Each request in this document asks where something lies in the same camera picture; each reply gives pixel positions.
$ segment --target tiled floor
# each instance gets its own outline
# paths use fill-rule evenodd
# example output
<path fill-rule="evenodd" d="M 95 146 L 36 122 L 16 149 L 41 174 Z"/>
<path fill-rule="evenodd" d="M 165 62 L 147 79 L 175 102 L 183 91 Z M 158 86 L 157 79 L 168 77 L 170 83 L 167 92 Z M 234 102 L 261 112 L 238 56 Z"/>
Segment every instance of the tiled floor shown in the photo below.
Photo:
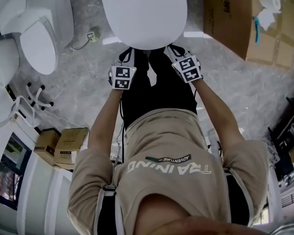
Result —
<path fill-rule="evenodd" d="M 202 0 L 188 0 L 186 31 L 202 30 Z M 28 81 L 38 88 L 46 86 L 43 95 L 55 103 L 54 113 L 80 126 L 91 127 L 109 95 L 111 87 L 107 72 L 117 54 L 125 49 L 122 43 L 102 45 L 102 40 L 114 36 L 106 19 L 101 0 L 72 0 L 75 36 L 59 60 L 58 69 L 45 76 L 36 72 L 26 60 L 12 81 L 17 94 L 25 95 Z M 86 41 L 85 33 L 92 27 L 101 33 L 99 41 L 89 43 L 75 51 Z M 202 65 L 202 74 L 209 86 L 232 109 L 239 127 L 247 138 L 260 138 L 267 133 L 281 115 L 287 102 L 286 96 L 294 96 L 294 71 L 262 67 L 241 60 L 232 51 L 214 39 L 184 38 L 178 42 L 188 45 Z M 207 132 L 211 122 L 199 98 L 198 118 Z M 59 130 L 75 126 L 49 113 L 39 113 L 42 127 L 55 126 Z M 118 118 L 115 137 L 121 128 Z"/>

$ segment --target person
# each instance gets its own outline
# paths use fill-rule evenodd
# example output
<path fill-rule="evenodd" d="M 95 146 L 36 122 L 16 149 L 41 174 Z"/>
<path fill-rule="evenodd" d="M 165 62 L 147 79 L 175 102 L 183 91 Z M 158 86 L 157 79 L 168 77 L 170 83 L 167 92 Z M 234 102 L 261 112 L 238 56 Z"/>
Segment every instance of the person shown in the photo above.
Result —
<path fill-rule="evenodd" d="M 154 86 L 148 62 L 157 74 Z M 164 48 L 149 57 L 135 50 L 135 67 L 130 89 L 111 91 L 91 129 L 88 149 L 77 156 L 68 204 L 75 228 L 82 235 L 97 234 L 98 193 L 114 185 L 127 235 L 263 234 L 230 223 L 224 168 L 241 179 L 256 218 L 268 189 L 265 145 L 246 141 L 227 105 L 203 79 L 196 80 L 193 85 L 220 139 L 221 163 L 208 152 L 191 86 L 176 74 Z M 113 171 L 110 151 L 120 101 L 127 150 L 124 164 Z"/>

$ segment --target toilet bowl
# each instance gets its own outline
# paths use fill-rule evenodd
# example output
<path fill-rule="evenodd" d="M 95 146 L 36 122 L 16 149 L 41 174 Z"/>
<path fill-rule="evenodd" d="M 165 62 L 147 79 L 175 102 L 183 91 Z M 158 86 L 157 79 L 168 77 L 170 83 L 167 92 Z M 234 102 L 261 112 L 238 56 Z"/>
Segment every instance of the toilet bowl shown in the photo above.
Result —
<path fill-rule="evenodd" d="M 21 33 L 26 59 L 48 75 L 74 36 L 71 0 L 10 0 L 0 13 L 0 32 Z"/>
<path fill-rule="evenodd" d="M 186 0 L 102 0 L 114 34 L 126 45 L 158 49 L 173 43 L 187 19 Z"/>
<path fill-rule="evenodd" d="M 0 41 L 0 88 L 4 88 L 20 66 L 19 53 L 14 39 Z"/>

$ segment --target paper towel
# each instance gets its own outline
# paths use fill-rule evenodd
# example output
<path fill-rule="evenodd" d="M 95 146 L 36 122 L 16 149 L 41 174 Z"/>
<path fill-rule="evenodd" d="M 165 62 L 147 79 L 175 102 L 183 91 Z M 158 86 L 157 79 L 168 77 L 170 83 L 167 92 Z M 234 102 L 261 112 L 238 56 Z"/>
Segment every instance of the paper towel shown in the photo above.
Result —
<path fill-rule="evenodd" d="M 274 23 L 274 16 L 271 10 L 263 9 L 257 16 L 259 24 L 264 30 L 268 30 L 270 24 Z"/>
<path fill-rule="evenodd" d="M 273 13 L 279 13 L 281 9 L 281 2 L 280 0 L 259 0 L 261 5 L 271 10 Z"/>

